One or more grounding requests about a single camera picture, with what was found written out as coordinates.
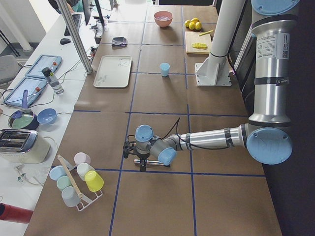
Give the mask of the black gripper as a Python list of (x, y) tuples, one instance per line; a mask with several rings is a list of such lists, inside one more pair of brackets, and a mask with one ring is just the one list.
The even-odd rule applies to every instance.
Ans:
[(140, 153), (139, 151), (136, 151), (136, 155), (140, 159), (140, 171), (145, 172), (147, 159), (150, 157), (150, 153)]

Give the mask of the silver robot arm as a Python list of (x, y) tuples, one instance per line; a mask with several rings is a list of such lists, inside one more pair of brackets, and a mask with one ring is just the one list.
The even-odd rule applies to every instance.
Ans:
[(249, 36), (256, 38), (254, 110), (246, 124), (235, 128), (174, 134), (161, 138), (149, 125), (135, 131), (135, 141), (124, 145), (124, 156), (139, 157), (140, 170), (146, 170), (150, 156), (169, 166), (179, 150), (220, 150), (244, 146), (258, 162), (275, 165), (292, 154), (287, 133), (290, 119), (285, 113), (289, 83), (290, 32), (297, 24), (299, 1), (253, 0)]

